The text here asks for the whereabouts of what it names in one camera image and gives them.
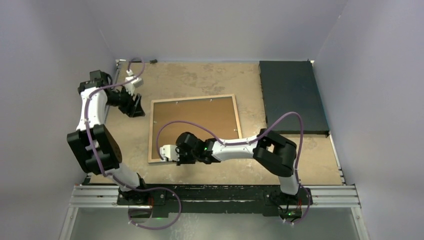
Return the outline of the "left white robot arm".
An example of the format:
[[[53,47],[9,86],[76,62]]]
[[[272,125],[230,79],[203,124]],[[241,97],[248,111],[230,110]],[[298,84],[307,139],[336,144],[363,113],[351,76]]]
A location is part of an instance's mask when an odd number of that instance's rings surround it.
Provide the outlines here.
[[[79,84],[82,100],[81,115],[74,132],[66,140],[81,169],[89,174],[102,175],[119,185],[124,195],[138,205],[146,203],[149,191],[144,180],[124,162],[121,149],[105,125],[109,107],[118,108],[130,118],[143,117],[142,96],[135,89],[143,80],[131,70],[120,84],[101,70],[90,72],[89,80]]]

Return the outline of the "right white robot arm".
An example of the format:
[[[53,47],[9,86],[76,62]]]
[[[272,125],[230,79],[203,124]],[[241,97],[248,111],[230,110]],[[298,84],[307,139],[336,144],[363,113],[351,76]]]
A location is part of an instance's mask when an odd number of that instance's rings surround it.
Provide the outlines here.
[[[278,177],[280,196],[288,204],[300,198],[298,162],[302,146],[273,130],[261,129],[247,138],[202,140],[191,132],[182,133],[168,158],[177,163],[210,165],[228,160],[253,159]]]

